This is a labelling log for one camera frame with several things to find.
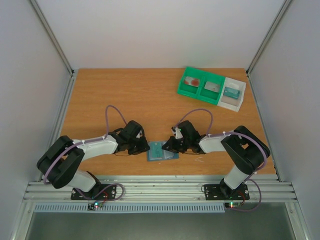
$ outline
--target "white ventilation grille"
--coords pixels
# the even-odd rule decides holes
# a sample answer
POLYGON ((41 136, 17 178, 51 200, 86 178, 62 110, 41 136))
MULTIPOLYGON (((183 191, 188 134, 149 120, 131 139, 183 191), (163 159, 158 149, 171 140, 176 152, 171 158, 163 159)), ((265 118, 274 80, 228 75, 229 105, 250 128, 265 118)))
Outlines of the white ventilation grille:
POLYGON ((37 203, 38 213, 224 213, 223 203, 106 203, 90 210, 88 203, 37 203))

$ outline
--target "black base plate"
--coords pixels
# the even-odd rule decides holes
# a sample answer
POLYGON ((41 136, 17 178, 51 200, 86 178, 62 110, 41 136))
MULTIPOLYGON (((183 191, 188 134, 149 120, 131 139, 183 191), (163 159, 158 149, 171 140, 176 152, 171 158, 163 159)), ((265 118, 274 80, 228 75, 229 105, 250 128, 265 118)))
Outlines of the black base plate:
POLYGON ((220 192, 219 184, 205 184, 202 186, 202 191, 204 191, 205 200, 217 201, 217 200, 243 200, 243 197, 239 195, 237 192, 241 192, 244 195, 245 200, 249 200, 249 192, 248 186, 245 184, 241 184, 237 191, 231 196, 231 198, 225 198, 220 192))
MULTIPOLYGON (((100 192, 102 189, 104 189, 105 187, 107 187, 107 186, 109 186, 110 184, 101 184, 101 186, 100 186, 100 189, 99 189, 99 191, 98 192, 100 192)), ((111 186, 111 187, 108 187, 107 189, 105 189, 104 190, 104 192, 106 192, 107 194, 108 194, 108 200, 110 200, 110 199, 115 199, 115 197, 116 197, 116 194, 112 194, 112 191, 114 191, 114 193, 116 193, 117 192, 117 186, 111 186)), ((72 192, 73 193, 71 193, 71 200, 84 200, 84 201, 88 201, 88 199, 85 199, 84 197, 82 197, 81 195, 80 195, 80 193, 76 190, 76 189, 72 189, 72 192)), ((86 197, 88 197, 88 198, 91 198, 91 196, 87 193, 87 192, 82 192, 83 193, 83 195, 85 195, 86 197)), ((92 200, 104 200, 104 199, 106 199, 105 198, 105 195, 106 194, 104 194, 103 192, 99 195, 99 196, 97 196, 96 198, 94 198, 94 199, 92 199, 92 200)))

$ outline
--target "red object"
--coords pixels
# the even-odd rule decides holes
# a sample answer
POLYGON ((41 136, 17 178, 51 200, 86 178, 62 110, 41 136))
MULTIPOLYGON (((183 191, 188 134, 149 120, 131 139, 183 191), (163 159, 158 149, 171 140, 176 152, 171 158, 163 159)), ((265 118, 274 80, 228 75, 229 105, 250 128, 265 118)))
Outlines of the red object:
POLYGON ((245 198, 245 195, 242 193, 242 192, 240 192, 240 191, 236 191, 241 197, 242 197, 242 203, 241 203, 241 206, 243 205, 243 204, 245 204, 245 201, 246 201, 246 198, 245 198))
POLYGON ((198 87, 198 86, 199 86, 199 79, 193 79, 193 80, 191 81, 191 85, 192 85, 192 86, 195 86, 195 87, 198 87))
POLYGON ((106 193, 105 191, 103 192, 104 194, 105 194, 105 198, 104 198, 104 200, 103 200, 103 203, 102 204, 104 204, 105 203, 105 201, 108 199, 108 193, 106 193))

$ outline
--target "small box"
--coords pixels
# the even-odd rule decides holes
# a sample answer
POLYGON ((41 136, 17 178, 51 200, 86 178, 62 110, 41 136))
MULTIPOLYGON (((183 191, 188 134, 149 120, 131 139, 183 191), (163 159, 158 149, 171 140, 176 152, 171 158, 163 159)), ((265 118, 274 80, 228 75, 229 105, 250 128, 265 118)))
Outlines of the small box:
POLYGON ((188 66, 177 93, 238 112, 245 89, 245 82, 188 66))
POLYGON ((166 141, 150 141, 148 144, 150 150, 146 153, 146 159, 148 162, 178 159, 179 153, 173 153, 162 149, 162 146, 166 141))

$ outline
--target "blue object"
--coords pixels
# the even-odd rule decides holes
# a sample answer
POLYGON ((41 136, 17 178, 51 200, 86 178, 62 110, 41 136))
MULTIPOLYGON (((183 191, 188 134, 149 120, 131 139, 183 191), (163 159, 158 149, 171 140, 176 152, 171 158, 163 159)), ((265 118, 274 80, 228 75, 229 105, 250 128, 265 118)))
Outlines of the blue object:
POLYGON ((150 150, 146 153, 148 162, 179 158, 179 153, 173 153, 162 149, 162 146, 165 143, 165 141, 150 141, 148 143, 150 146, 150 150))
POLYGON ((240 96, 240 91, 226 86, 224 88, 223 95, 233 99, 238 99, 240 96))

